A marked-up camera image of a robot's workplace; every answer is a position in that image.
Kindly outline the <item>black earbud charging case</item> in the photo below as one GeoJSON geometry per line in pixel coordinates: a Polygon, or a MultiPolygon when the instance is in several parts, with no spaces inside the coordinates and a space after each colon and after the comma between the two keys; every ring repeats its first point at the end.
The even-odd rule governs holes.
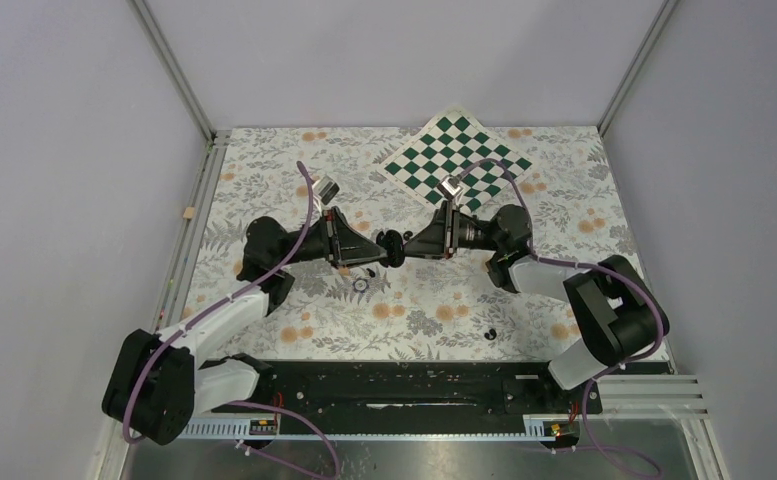
{"type": "Polygon", "coordinates": [[[404,239],[396,230],[379,232],[376,244],[385,250],[385,256],[379,263],[385,268],[399,268],[405,262],[404,239]]]}

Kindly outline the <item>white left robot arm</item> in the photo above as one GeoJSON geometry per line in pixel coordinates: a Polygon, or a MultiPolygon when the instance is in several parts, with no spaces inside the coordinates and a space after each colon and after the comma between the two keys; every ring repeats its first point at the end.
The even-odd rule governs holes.
{"type": "Polygon", "coordinates": [[[370,240],[353,229],[340,209],[310,210],[303,227],[287,231],[269,216],[245,233],[243,287],[198,314],[158,333],[137,329],[123,341],[102,400],[102,411],[120,422],[124,439],[175,440],[196,414],[233,401],[260,411],[273,401],[274,385],[255,362],[212,354],[247,326],[277,310],[291,291],[292,263],[324,260],[334,268],[391,255],[387,233],[370,240]]]}

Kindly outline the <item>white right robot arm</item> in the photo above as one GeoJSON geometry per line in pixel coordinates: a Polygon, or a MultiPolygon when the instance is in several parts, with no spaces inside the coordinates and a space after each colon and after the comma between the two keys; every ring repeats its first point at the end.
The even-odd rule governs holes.
{"type": "Polygon", "coordinates": [[[393,248],[392,256],[395,262],[446,260],[463,249],[489,251],[486,268],[495,287],[567,303],[580,338],[548,363],[537,386],[541,405],[561,412],[576,400],[578,386],[655,352],[670,325],[625,257],[612,255],[598,263],[551,259],[537,254],[532,240],[531,218],[521,206],[506,205],[482,220],[445,201],[422,231],[393,248]]]}

